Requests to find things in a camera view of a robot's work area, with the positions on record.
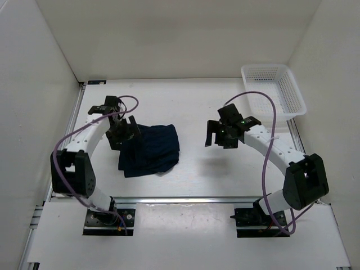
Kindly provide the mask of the navy blue shorts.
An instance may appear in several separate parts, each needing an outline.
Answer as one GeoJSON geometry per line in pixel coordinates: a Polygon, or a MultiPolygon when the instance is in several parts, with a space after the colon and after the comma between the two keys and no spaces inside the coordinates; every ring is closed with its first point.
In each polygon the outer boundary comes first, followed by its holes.
{"type": "Polygon", "coordinates": [[[140,136],[121,145],[118,169],[126,178],[162,174],[179,162],[179,139],[169,125],[139,125],[140,136]]]}

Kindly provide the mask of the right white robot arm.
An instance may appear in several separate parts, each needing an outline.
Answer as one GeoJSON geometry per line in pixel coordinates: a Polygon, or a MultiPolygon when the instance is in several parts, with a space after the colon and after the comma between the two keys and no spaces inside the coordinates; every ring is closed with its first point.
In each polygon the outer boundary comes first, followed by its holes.
{"type": "Polygon", "coordinates": [[[224,149],[236,149],[243,143],[257,150],[285,177],[283,188],[254,203],[253,220],[265,225],[273,213],[302,210],[329,192],[322,158],[306,155],[271,135],[253,116],[243,118],[234,104],[218,110],[219,120],[208,120],[205,146],[213,143],[224,149]]]}

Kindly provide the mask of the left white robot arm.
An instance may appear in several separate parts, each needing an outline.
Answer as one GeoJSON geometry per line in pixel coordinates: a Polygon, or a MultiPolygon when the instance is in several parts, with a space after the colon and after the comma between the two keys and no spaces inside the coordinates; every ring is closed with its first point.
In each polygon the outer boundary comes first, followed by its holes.
{"type": "Polygon", "coordinates": [[[123,96],[106,96],[102,105],[90,108],[85,124],[56,143],[50,156],[52,189],[57,194],[72,196],[86,208],[98,213],[105,225],[120,217],[115,200],[96,186],[91,157],[98,143],[106,137],[111,150],[120,151],[122,144],[140,135],[123,96]]]}

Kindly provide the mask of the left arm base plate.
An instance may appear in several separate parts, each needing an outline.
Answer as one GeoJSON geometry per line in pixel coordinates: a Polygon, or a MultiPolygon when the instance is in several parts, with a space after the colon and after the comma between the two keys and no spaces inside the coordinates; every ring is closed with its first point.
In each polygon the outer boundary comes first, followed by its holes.
{"type": "Polygon", "coordinates": [[[117,216],[88,209],[84,220],[83,235],[133,236],[135,208],[120,208],[117,209],[117,212],[125,222],[127,229],[124,228],[123,222],[117,216]]]}

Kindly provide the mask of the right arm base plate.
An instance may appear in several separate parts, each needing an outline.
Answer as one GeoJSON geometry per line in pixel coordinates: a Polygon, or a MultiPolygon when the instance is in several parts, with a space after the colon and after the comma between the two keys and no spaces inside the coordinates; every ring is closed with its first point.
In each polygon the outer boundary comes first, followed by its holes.
{"type": "Polygon", "coordinates": [[[253,208],[235,208],[230,218],[235,220],[238,239],[289,237],[280,231],[269,215],[259,220],[253,208]]]}

